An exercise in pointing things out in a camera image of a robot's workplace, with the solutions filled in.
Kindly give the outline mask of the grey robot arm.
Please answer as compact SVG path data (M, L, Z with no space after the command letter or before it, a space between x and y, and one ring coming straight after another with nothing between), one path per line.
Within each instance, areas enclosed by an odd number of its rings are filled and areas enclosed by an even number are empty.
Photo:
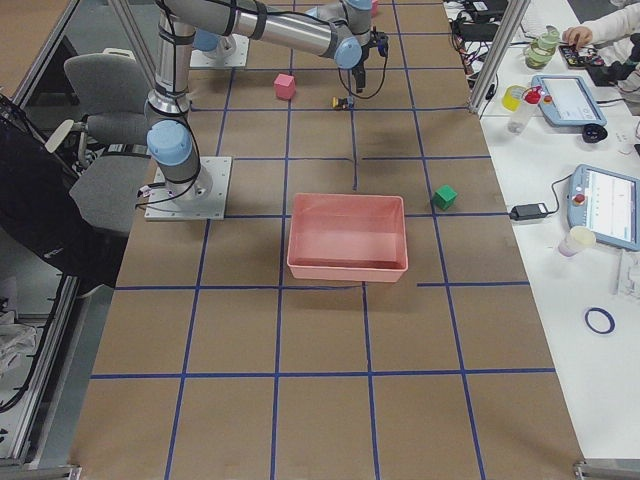
M197 29L193 48L208 58L226 58L235 53L237 45L233 36L221 36Z
M147 146L164 176L169 202L182 207L202 204L213 186L188 123L188 76L198 31L300 50L331 59L341 70L365 62L372 36L369 1L335 1L308 13L261 1L161 1L158 6L160 58L145 105Z

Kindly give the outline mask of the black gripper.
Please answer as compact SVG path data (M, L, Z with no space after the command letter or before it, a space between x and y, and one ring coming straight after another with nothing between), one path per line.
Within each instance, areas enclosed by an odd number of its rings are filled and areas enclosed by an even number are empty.
M361 46L361 57L358 63L350 69L350 73L354 79L355 92L360 94L366 88L366 70L365 63L369 58L369 50L371 46L369 43Z

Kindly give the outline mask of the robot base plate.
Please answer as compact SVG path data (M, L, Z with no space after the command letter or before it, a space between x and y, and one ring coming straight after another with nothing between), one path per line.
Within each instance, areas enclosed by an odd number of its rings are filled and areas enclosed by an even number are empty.
M159 167L145 208L148 221L223 220L231 178L232 158L202 156L199 175L184 184L168 182Z

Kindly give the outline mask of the person hand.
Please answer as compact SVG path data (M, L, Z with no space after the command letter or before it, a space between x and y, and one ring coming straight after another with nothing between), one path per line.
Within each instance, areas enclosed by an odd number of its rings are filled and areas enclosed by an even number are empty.
M580 49L592 43L593 32L585 26L570 27L563 32L562 40L567 45Z

